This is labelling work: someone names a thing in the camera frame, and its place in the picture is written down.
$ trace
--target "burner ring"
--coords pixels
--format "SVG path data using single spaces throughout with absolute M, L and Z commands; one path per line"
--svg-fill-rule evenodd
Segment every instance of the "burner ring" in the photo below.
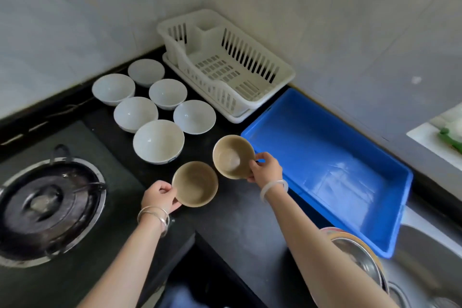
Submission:
M 14 176 L 9 178 L 2 186 L 0 186 L 0 201 L 3 199 L 3 197 L 5 196 L 5 191 L 7 190 L 7 188 L 12 183 L 14 183 L 16 180 L 18 180 L 23 175 L 26 175 L 27 173 L 29 173 L 29 172 L 31 172 L 31 171 L 33 171 L 33 170 L 35 170 L 35 169 L 37 169 L 37 168 L 39 168 L 39 167 L 41 167 L 43 165 L 50 164 L 50 161 L 51 160 L 43 160 L 43 161 L 37 162 L 37 163 L 35 163 L 35 164 L 33 164 L 33 165 L 19 171 Z M 63 162 L 63 161 L 69 162 L 69 157 L 56 157 L 54 159 L 55 163 L 56 162 Z M 84 165 L 85 167 L 87 167 L 89 170 L 91 170 L 95 174 L 95 176 L 97 178 L 97 183 L 100 183 L 99 184 L 100 186 L 105 184 L 105 179 L 104 179 L 103 175 L 98 170 L 98 168 L 96 168 L 95 165 L 89 163 L 86 160 L 80 159 L 80 158 L 72 158 L 71 162 Z M 52 258 L 54 258 L 56 255 L 61 254 L 61 253 L 66 253 L 67 251 L 69 251 L 71 248 L 73 248 L 75 245 L 77 245 L 89 233 L 89 231 L 94 227 L 95 223 L 97 222 L 97 220 L 99 219 L 99 217 L 101 216 L 101 213 L 103 211 L 104 204 L 105 204 L 105 201 L 106 201 L 106 194 L 107 194 L 106 188 L 101 189 L 100 196 L 99 196 L 99 202 L 98 202 L 98 204 L 96 206 L 93 217 L 89 221 L 86 228 L 83 229 L 82 232 L 75 239 L 73 239 L 70 243 L 68 243 L 65 247 L 61 248 L 58 251 L 50 253 L 49 255 L 44 255 L 41 258 L 35 258 L 35 259 L 30 259 L 30 260 L 15 260 L 15 259 L 6 258 L 6 257 L 3 257 L 2 255 L 0 255 L 0 265 L 6 266 L 6 267 L 13 267 L 13 268 L 27 268 L 27 267 L 31 267 L 31 266 L 46 263 L 46 262 L 50 261 Z

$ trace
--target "dish drainer basket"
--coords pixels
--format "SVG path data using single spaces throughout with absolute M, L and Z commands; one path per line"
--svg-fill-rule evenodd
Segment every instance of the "dish drainer basket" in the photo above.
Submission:
M 165 63 L 233 123 L 295 77 L 291 66 L 215 11 L 165 20 L 157 31 Z

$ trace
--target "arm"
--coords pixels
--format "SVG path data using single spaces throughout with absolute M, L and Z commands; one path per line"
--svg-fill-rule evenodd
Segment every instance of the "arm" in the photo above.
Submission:
M 141 207 L 156 206 L 173 212 L 180 206 L 178 202 L 173 203 L 175 196 L 176 189 L 158 180 L 146 190 Z M 162 211 L 157 214 L 165 218 Z M 78 308 L 135 307 L 163 230 L 164 225 L 157 217 L 144 213 L 117 257 Z
M 260 188 L 282 179 L 282 168 L 269 153 L 250 161 Z M 366 273 L 337 248 L 277 184 L 266 194 L 282 234 L 309 291 L 322 308 L 394 308 L 393 300 Z

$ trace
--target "wall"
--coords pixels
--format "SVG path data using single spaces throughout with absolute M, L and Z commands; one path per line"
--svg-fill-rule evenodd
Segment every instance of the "wall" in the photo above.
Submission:
M 406 132 L 462 101 L 462 0 L 206 0 L 294 84 L 462 200 L 462 172 Z
M 0 118 L 162 44 L 202 0 L 0 0 Z

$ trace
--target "sink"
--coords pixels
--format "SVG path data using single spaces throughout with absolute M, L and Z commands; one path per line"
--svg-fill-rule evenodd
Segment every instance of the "sink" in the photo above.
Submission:
M 382 259 L 401 308 L 462 307 L 462 232 L 430 209 L 406 207 L 391 259 Z

